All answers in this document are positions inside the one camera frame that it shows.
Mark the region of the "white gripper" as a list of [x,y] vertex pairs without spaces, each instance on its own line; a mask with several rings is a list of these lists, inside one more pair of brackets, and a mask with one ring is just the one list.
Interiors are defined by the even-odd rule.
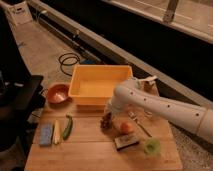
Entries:
[[106,103],[104,109],[104,119],[107,121],[112,121],[116,114],[120,112],[120,109],[111,101],[109,100]]

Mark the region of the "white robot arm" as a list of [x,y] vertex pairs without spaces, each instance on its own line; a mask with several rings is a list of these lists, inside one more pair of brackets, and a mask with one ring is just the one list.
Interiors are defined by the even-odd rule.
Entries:
[[119,83],[114,88],[113,96],[107,102],[106,109],[112,114],[118,114],[128,105],[139,106],[159,115],[213,144],[213,109],[141,91],[136,79]]

